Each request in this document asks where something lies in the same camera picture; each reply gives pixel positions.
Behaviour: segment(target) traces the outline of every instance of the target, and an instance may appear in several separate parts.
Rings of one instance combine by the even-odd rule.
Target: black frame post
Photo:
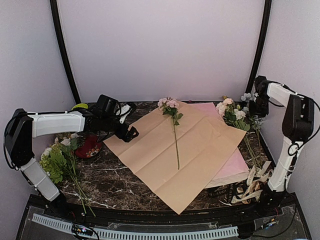
[[[62,33],[57,0],[50,0],[50,5],[51,5],[51,13],[53,18],[56,39],[58,41],[66,77],[68,78],[68,82],[69,82],[75,103],[80,104],[81,103],[80,96],[78,93],[74,76],[72,74],[72,70],[71,70],[71,66],[70,66],[70,62],[67,54],[67,49],[64,41],[64,36]]]
[[[272,0],[265,0],[265,2],[264,2],[264,10],[263,10],[260,35],[259,35],[259,40],[258,40],[258,44],[257,44],[256,51],[255,51],[255,56],[254,56],[254,60],[253,60],[253,65],[252,65],[250,77],[249,77],[248,84],[245,89],[246,93],[251,93],[251,90],[254,86],[255,78],[257,76],[262,52],[263,52],[264,45],[265,45],[266,35],[267,35],[269,17],[270,17],[270,12],[271,12],[271,4],[272,4]]]

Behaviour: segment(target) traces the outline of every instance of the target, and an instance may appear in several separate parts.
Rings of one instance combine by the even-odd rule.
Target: yellow-green object
[[[88,104],[86,104],[86,103],[79,103],[79,104],[75,105],[71,110],[76,109],[76,108],[88,109]]]

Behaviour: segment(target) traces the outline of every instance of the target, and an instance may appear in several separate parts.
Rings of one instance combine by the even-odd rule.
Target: black marble table
[[[156,102],[139,102],[137,109],[127,117],[128,124],[134,123],[142,116],[157,108]],[[258,137],[255,132],[248,132],[250,145],[256,153],[259,152]],[[238,146],[249,168],[252,167],[250,154],[246,144],[242,141]],[[262,163],[268,158],[261,150]],[[77,163],[79,175],[82,178],[82,188],[90,198],[94,207],[139,210],[139,211],[167,211],[171,210],[158,198],[137,176],[135,176],[105,145],[94,157],[80,159]],[[77,196],[77,188],[72,181],[65,179],[58,187],[70,203],[81,204]],[[186,208],[186,210],[201,210],[225,207],[231,186],[224,185],[217,189],[204,189]]]

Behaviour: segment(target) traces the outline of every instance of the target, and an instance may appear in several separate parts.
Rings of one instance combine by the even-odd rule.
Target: white backdrop
[[[264,0],[60,0],[64,39],[83,102],[239,100]]]

